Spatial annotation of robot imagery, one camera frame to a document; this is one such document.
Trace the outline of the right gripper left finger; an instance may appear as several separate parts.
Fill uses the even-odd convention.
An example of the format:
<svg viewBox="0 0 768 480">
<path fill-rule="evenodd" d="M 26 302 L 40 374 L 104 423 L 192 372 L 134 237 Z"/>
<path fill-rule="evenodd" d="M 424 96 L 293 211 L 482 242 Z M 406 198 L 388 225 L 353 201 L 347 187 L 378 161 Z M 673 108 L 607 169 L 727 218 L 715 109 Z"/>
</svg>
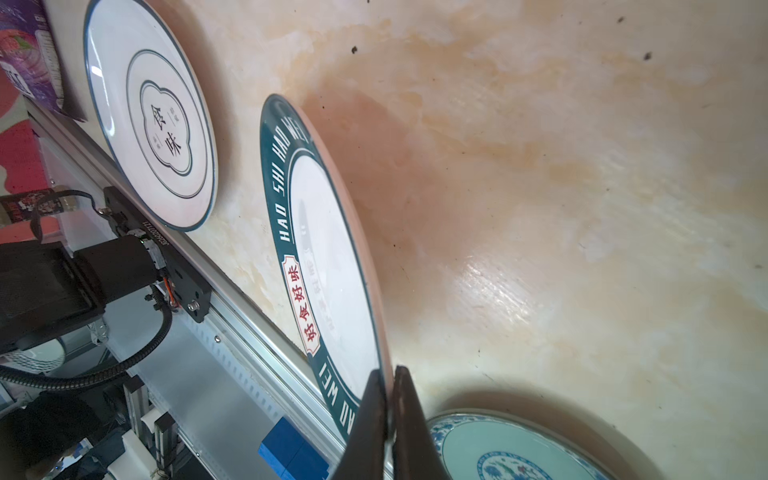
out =
<svg viewBox="0 0 768 480">
<path fill-rule="evenodd" d="M 382 374 L 373 370 L 333 480 L 382 480 L 387 440 L 387 402 Z"/>
</svg>

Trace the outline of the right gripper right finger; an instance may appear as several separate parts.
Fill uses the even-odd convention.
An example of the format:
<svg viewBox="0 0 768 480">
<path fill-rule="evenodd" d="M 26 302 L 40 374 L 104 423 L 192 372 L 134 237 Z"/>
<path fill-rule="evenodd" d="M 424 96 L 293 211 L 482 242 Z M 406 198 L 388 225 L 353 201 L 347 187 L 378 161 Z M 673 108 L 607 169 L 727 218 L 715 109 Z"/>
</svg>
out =
<svg viewBox="0 0 768 480">
<path fill-rule="evenodd" d="M 448 480 L 407 367 L 395 369 L 393 468 L 398 480 Z"/>
</svg>

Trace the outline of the white plate black line pattern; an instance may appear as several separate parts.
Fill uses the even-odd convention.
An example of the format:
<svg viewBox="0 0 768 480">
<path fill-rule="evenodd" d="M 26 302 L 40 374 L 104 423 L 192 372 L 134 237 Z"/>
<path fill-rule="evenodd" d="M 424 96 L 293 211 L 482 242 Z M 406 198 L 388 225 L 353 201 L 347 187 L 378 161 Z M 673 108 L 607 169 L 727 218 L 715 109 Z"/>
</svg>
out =
<svg viewBox="0 0 768 480">
<path fill-rule="evenodd" d="M 145 1 L 92 1 L 84 63 L 100 129 L 119 170 L 165 225 L 198 229 L 218 190 L 218 152 L 187 55 Z"/>
</svg>

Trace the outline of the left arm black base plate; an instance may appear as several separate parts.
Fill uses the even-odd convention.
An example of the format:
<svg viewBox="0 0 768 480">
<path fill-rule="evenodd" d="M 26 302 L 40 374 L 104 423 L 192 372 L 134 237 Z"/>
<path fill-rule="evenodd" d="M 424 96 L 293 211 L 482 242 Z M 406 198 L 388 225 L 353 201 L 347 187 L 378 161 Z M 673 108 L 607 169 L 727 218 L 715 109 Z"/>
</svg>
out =
<svg viewBox="0 0 768 480">
<path fill-rule="evenodd" d="M 103 194 L 111 230 L 117 236 L 134 236 L 142 242 L 160 280 L 168 281 L 175 304 L 196 323 L 202 323 L 210 310 L 210 283 L 117 187 L 105 187 Z"/>
</svg>

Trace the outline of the teal blue patterned plate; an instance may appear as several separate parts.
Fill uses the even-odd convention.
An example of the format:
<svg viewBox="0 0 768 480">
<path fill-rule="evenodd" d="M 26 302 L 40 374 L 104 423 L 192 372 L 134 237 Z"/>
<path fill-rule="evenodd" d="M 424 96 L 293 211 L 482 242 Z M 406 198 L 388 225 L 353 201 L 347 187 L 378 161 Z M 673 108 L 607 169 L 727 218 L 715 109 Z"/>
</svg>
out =
<svg viewBox="0 0 768 480">
<path fill-rule="evenodd" d="M 608 480 L 611 475 L 569 446 L 495 414 L 458 412 L 427 422 L 453 479 Z"/>
</svg>

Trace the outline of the large green rim lettered plate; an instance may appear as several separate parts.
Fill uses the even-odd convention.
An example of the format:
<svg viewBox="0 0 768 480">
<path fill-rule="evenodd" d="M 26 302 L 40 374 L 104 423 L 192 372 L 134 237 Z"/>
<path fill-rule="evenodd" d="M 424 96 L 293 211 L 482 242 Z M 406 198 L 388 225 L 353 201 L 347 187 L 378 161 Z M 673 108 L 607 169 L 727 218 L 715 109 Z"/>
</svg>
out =
<svg viewBox="0 0 768 480">
<path fill-rule="evenodd" d="M 351 195 L 308 116 L 272 94 L 263 105 L 260 153 L 269 224 L 301 346 L 343 439 L 378 372 L 393 365 L 375 265 Z"/>
</svg>

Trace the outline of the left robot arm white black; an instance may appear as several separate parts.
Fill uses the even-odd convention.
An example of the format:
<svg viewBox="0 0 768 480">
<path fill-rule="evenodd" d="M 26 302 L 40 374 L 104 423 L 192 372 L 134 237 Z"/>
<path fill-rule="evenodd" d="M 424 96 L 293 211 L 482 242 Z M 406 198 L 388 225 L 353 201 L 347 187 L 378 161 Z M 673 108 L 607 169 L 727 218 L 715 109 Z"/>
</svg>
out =
<svg viewBox="0 0 768 480">
<path fill-rule="evenodd" d="M 160 254 L 134 235 L 69 253 L 60 242 L 25 241 L 1 246 L 1 352 L 27 350 L 85 326 L 106 306 L 146 287 L 162 315 L 158 332 L 126 360 L 72 378 L 1 367 L 1 380 L 47 391 L 76 391 L 104 384 L 134 367 L 165 340 L 173 312 L 155 283 L 161 280 Z"/>
</svg>

